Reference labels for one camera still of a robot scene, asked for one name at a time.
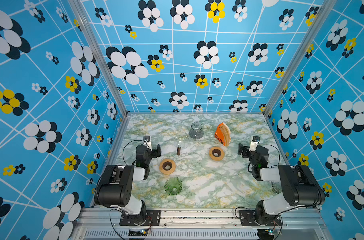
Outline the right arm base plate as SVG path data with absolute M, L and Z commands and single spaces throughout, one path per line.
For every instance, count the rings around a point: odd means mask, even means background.
M 258 214 L 252 210 L 238 210 L 236 216 L 243 227 L 274 227 L 282 225 L 282 220 L 279 216 Z

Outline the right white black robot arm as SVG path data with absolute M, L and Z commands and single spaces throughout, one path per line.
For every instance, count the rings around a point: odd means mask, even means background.
M 279 183 L 281 192 L 267 200 L 260 200 L 254 211 L 257 224 L 265 226 L 276 220 L 282 213 L 300 207 L 320 206 L 325 202 L 325 194 L 306 165 L 268 166 L 268 149 L 254 148 L 238 144 L 238 154 L 249 159 L 249 172 L 261 182 Z

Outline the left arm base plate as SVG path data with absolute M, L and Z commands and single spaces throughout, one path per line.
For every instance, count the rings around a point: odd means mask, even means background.
M 120 226 L 159 226 L 161 220 L 161 210 L 146 210 L 139 215 L 127 215 L 122 213 Z

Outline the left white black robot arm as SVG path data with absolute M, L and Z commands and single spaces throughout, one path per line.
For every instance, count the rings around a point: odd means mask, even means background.
M 157 216 L 160 211 L 148 211 L 145 202 L 133 196 L 132 187 L 133 182 L 148 178 L 152 159 L 160 156 L 160 145 L 151 149 L 147 143 L 143 143 L 136 147 L 134 166 L 107 166 L 97 182 L 95 204 L 120 211 L 121 226 L 152 225 L 153 216 Z

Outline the glass server with wooden handle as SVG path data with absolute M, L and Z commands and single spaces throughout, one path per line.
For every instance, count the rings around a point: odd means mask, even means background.
M 186 132 L 186 130 L 180 130 L 176 132 L 175 138 L 177 140 L 177 151 L 176 151 L 177 156 L 181 155 L 182 147 L 187 137 L 188 133 Z

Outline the wooden ring dripper holder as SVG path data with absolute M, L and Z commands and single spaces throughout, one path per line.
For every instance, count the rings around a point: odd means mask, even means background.
M 164 175 L 170 175 L 176 170 L 176 163 L 171 159 L 164 159 L 159 164 L 160 172 Z

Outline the green glass dripper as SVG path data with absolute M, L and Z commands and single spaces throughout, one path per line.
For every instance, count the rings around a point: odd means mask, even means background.
M 183 188 L 183 183 L 180 178 L 169 178 L 164 185 L 165 192 L 170 196 L 178 195 Z

